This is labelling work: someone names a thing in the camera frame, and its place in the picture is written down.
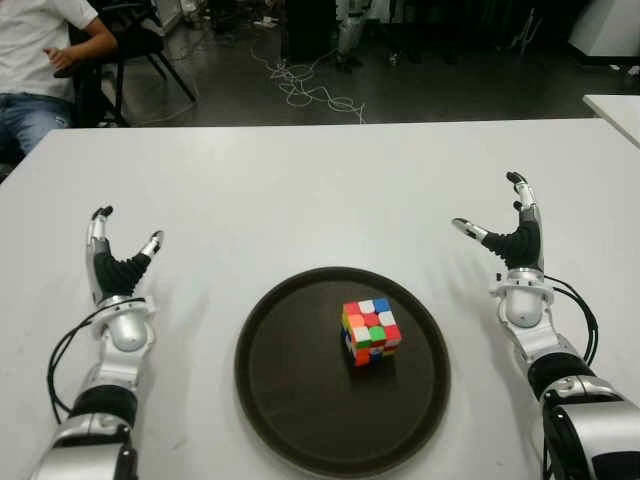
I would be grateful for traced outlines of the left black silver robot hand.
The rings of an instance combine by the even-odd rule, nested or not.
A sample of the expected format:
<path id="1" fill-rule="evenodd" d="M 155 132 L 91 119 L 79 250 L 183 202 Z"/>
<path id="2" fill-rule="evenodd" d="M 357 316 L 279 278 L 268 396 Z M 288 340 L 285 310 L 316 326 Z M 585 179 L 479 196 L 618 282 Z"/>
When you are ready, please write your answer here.
<path id="1" fill-rule="evenodd" d="M 112 297 L 132 297 L 164 241 L 164 232 L 156 231 L 138 253 L 128 259 L 116 259 L 106 235 L 106 223 L 112 213 L 113 207 L 110 205 L 98 208 L 93 213 L 87 230 L 85 260 L 92 299 L 96 306 Z"/>

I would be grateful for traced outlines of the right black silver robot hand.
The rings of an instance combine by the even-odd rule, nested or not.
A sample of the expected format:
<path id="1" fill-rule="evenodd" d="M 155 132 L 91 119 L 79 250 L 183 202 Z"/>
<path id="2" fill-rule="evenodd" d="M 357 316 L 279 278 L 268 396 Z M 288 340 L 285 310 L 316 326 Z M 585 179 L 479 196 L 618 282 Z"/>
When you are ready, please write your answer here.
<path id="1" fill-rule="evenodd" d="M 501 258 L 509 270 L 533 269 L 543 272 L 542 220 L 534 191 L 518 172 L 509 171 L 506 178 L 519 197 L 513 203 L 518 213 L 518 225 L 513 232 L 491 232 L 464 218 L 454 218 L 451 223 L 464 235 Z"/>

